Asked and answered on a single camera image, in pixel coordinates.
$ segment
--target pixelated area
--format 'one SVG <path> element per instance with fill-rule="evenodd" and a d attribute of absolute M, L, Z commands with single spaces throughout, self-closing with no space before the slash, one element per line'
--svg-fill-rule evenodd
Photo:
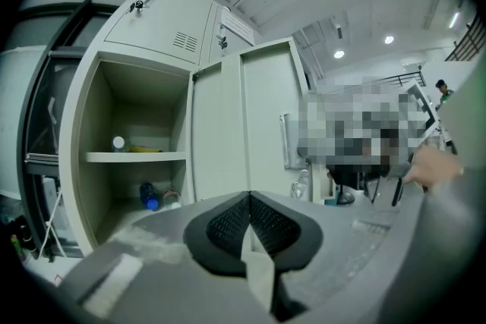
<path fill-rule="evenodd" d="M 306 95 L 299 105 L 299 153 L 359 171 L 405 162 L 423 141 L 430 118 L 413 88 L 369 84 Z"/>

